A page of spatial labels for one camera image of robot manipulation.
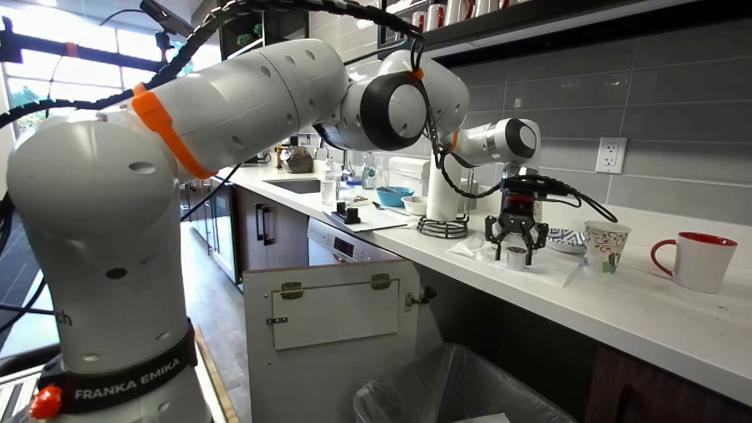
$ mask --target white wall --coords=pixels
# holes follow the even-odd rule
[[[0,113],[7,113],[7,110],[9,110],[9,101],[5,92],[5,75],[0,68]],[[5,197],[5,190],[7,190],[5,172],[7,172],[7,155],[12,148],[14,148],[14,132],[12,132],[12,125],[7,125],[0,129],[0,197]]]

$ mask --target kitchen counter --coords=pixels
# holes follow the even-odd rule
[[[331,223],[317,193],[296,195],[266,183],[310,176],[315,174],[242,167],[233,183]],[[550,249],[536,254],[538,266],[531,270],[510,270],[456,254],[454,247],[463,244],[458,240],[425,237],[404,226],[360,237],[752,407],[752,228],[609,209],[632,228],[616,275],[590,275],[578,256]],[[470,221],[470,242],[482,235],[482,216],[486,214]],[[555,228],[580,228],[585,219],[595,219],[592,212],[566,207],[545,207],[543,216]],[[686,291],[649,263],[649,247],[679,230],[721,233],[740,242],[719,294]]]

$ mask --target red mug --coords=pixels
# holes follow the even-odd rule
[[[670,270],[658,261],[658,249],[674,244],[674,268]],[[653,263],[670,275],[679,287],[693,291],[719,291],[726,268],[733,259],[736,242],[707,233],[679,233],[679,240],[660,240],[651,249]]]

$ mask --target mug handle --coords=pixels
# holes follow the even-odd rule
[[[653,263],[665,273],[665,275],[674,275],[672,270],[667,270],[660,261],[658,261],[658,249],[660,247],[667,247],[667,244],[677,244],[677,240],[663,240],[663,242],[658,242],[658,244],[653,244],[653,249],[651,249],[651,259],[653,259]]]

